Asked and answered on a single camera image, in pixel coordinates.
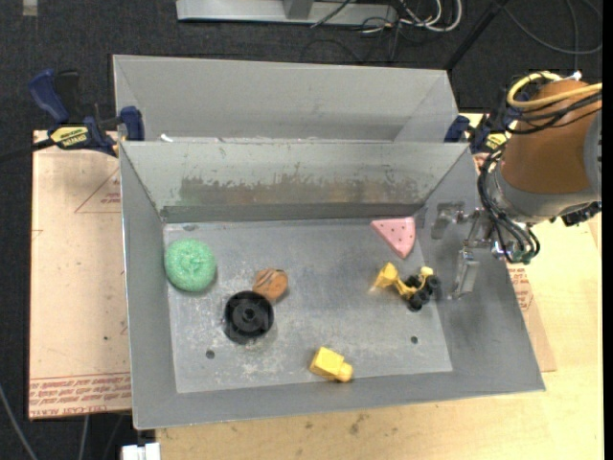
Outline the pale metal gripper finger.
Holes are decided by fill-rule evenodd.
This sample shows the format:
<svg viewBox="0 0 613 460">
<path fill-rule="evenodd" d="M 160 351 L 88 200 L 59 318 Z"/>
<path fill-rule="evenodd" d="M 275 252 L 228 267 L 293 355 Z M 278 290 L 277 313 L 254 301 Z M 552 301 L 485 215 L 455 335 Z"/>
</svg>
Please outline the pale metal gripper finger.
<svg viewBox="0 0 613 460">
<path fill-rule="evenodd" d="M 464 217 L 465 204 L 462 201 L 439 203 L 437 215 L 431 226 L 431 238 L 441 239 L 449 225 L 461 222 Z"/>
<path fill-rule="evenodd" d="M 473 251 L 467 248 L 461 249 L 457 257 L 449 297 L 458 300 L 472 294 L 479 269 L 480 262 L 475 259 Z"/>
</svg>

